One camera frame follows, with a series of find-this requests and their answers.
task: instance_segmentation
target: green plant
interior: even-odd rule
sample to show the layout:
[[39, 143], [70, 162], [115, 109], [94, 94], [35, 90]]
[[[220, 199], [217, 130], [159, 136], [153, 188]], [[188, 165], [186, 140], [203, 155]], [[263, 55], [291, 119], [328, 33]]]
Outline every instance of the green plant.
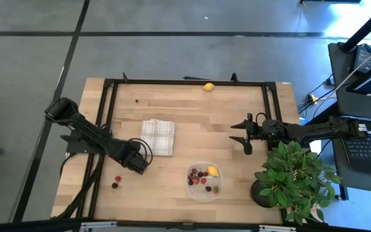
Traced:
[[[330, 204], [335, 195], [330, 182], [340, 184], [341, 177], [323, 164], [317, 153], [301, 148], [297, 142], [280, 142], [267, 156], [262, 166], [266, 170], [254, 175], [263, 187], [260, 195], [268, 196], [270, 205], [292, 209], [286, 220], [294, 219], [302, 225], [304, 218], [310, 218], [313, 207]], [[324, 221], [320, 209], [317, 215]]]

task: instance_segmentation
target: white towel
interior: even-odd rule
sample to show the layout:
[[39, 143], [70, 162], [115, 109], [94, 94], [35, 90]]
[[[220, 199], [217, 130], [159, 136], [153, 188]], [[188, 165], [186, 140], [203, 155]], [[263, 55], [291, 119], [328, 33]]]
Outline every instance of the white towel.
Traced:
[[174, 134], [174, 122], [142, 121], [141, 139], [148, 143], [154, 155], [173, 155]]

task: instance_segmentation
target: wooden table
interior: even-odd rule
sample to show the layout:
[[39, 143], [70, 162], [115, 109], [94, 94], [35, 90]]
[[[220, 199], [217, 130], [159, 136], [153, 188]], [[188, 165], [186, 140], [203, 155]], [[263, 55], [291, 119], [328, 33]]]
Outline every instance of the wooden table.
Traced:
[[[79, 111], [95, 122], [104, 79], [88, 78]], [[283, 121], [299, 123], [290, 83], [278, 82], [277, 93]], [[272, 118], [275, 119], [272, 96]], [[245, 136], [230, 129], [247, 113], [264, 112], [262, 89], [251, 86], [216, 86], [212, 92], [201, 86], [175, 84], [119, 84], [111, 129], [119, 139], [140, 137], [142, 121], [160, 119], [175, 122], [172, 157], [156, 157], [143, 175], [123, 168], [106, 157], [100, 181], [95, 218], [164, 222], [225, 222], [280, 224], [278, 208], [265, 209], [249, 197], [266, 160], [265, 141], [252, 141], [252, 155], [229, 138]], [[52, 216], [61, 213], [81, 188], [86, 154], [70, 159], [64, 167]], [[186, 193], [184, 177], [188, 165], [197, 161], [217, 164], [223, 174], [223, 192], [212, 202], [197, 202]], [[112, 189], [114, 176], [122, 181]], [[87, 194], [83, 215], [88, 213]]]

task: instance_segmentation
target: floor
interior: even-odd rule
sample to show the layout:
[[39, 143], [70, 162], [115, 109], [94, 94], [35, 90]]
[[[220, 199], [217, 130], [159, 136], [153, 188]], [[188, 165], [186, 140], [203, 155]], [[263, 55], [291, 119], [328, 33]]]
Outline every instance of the floor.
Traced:
[[[84, 0], [0, 0], [0, 146], [5, 149], [0, 155], [0, 223], [12, 218], [43, 125], [43, 111], [60, 76], [66, 77], [62, 96], [79, 102], [87, 77], [121, 78], [125, 72], [129, 78], [141, 79], [189, 75], [226, 80], [236, 72], [245, 81], [291, 82], [300, 104], [306, 93], [331, 74], [327, 45], [345, 41], [370, 15], [358, 4], [324, 2], [306, 9], [298, 0], [87, 2], [79, 28]], [[78, 38], [74, 51], [69, 48], [77, 38], [72, 41], [71, 36], [55, 32], [75, 30], [189, 33], [84, 36]], [[36, 34], [4, 33], [8, 31]], [[204, 31], [264, 34], [216, 37], [192, 33]], [[365, 42], [371, 44], [371, 34]], [[322, 87], [316, 95], [328, 89]], [[62, 133], [68, 131], [51, 128], [25, 220], [50, 217], [66, 147], [59, 138]], [[323, 157], [333, 163], [330, 149]], [[333, 226], [371, 229], [371, 192], [349, 189], [349, 195], [349, 201], [324, 209], [326, 221]]]

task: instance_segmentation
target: clear plastic bowl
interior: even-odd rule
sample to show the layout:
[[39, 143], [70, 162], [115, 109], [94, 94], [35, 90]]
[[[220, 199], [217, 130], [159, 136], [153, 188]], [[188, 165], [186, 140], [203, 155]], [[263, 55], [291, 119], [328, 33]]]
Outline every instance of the clear plastic bowl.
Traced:
[[[198, 184], [193, 184], [191, 186], [188, 184], [189, 182], [188, 176], [190, 175], [191, 170], [193, 168], [197, 169], [197, 173], [199, 171], [205, 172], [207, 171], [207, 167], [210, 165], [216, 166], [218, 170], [218, 174], [219, 174], [218, 177], [212, 177], [208, 175], [206, 177], [200, 177]], [[205, 184], [201, 183], [202, 178], [205, 178], [207, 180]], [[222, 171], [216, 164], [213, 164], [212, 162], [201, 161], [201, 162], [192, 164], [187, 168], [187, 173], [185, 174], [185, 188], [187, 190], [188, 195], [190, 196], [190, 198], [200, 201], [200, 202], [210, 202], [212, 200], [216, 200], [222, 194], [222, 190], [223, 190], [222, 182], [223, 182]], [[208, 192], [205, 189], [205, 187], [207, 186], [211, 187], [210, 192]], [[218, 186], [218, 193], [213, 192], [215, 186]]]

